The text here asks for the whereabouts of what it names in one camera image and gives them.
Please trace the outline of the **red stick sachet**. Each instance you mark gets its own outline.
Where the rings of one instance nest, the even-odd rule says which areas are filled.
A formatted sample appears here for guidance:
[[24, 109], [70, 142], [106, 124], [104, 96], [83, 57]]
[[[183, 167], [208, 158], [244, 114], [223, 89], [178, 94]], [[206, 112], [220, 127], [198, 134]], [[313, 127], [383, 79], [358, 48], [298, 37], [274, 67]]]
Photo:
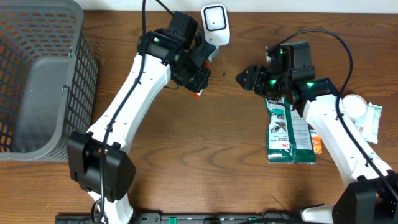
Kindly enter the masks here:
[[[203, 65], [204, 65], [205, 68], [209, 68], [209, 61], [205, 60]], [[201, 97], [202, 93], [203, 93], [203, 90], [201, 90], [199, 93], [194, 93], [194, 97], [195, 98], [199, 98], [199, 97]]]

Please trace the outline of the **tall green white packet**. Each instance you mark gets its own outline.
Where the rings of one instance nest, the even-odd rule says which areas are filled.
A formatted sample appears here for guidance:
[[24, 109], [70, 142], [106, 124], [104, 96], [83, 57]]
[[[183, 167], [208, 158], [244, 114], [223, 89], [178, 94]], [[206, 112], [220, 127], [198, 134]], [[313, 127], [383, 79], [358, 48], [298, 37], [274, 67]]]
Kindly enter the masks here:
[[271, 164], [315, 164], [310, 129], [284, 97], [265, 99], [269, 115], [267, 158]]

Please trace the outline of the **orange snack packet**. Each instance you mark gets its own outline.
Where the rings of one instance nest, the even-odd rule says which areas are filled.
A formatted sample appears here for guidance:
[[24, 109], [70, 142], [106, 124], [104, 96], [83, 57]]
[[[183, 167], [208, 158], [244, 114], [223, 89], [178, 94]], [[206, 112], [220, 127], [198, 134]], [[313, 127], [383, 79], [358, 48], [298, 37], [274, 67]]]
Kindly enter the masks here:
[[322, 141], [321, 141], [320, 135], [314, 129], [311, 129], [310, 136], [312, 139], [314, 153], [321, 154], [322, 153]]

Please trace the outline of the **white tub container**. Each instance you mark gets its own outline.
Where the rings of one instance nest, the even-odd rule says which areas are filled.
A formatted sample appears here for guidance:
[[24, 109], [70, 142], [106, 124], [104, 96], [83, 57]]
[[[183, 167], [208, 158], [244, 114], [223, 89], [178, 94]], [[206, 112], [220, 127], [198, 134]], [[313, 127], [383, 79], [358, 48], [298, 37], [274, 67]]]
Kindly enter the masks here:
[[368, 110], [368, 105], [365, 100], [361, 96], [355, 94], [346, 95], [343, 98], [343, 106], [347, 115], [353, 122], [364, 117]]

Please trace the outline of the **light green tissue packet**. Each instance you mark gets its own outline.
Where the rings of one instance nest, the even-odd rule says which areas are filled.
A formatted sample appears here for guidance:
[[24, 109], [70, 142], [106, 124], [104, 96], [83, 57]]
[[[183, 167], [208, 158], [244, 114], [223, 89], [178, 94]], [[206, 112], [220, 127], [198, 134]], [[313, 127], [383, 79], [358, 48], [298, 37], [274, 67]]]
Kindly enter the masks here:
[[378, 143], [381, 113], [382, 106], [368, 103], [366, 114], [354, 122], [357, 130], [367, 142]]

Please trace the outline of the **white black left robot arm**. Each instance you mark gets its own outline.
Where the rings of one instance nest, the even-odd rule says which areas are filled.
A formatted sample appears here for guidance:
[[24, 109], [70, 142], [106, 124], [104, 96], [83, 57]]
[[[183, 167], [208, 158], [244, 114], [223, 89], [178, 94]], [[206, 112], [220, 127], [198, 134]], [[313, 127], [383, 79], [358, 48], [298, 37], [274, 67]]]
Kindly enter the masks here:
[[136, 168], [128, 153], [147, 110], [169, 81], [199, 95], [208, 86], [206, 63], [219, 46], [203, 34], [167, 29], [139, 38], [137, 55], [121, 89], [87, 132], [67, 142], [72, 180], [94, 200], [92, 223], [129, 223], [133, 208], [128, 191]]

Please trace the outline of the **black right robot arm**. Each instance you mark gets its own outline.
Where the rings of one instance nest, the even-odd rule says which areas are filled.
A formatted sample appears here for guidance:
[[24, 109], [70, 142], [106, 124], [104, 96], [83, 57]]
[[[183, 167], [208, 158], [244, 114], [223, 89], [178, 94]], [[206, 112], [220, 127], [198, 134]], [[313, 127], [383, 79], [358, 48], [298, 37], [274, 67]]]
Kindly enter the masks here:
[[236, 81], [261, 96], [289, 96], [338, 168], [345, 187], [339, 200], [301, 210], [297, 223], [397, 223], [397, 173], [356, 129], [330, 79], [316, 79], [313, 66], [275, 72], [251, 65]]

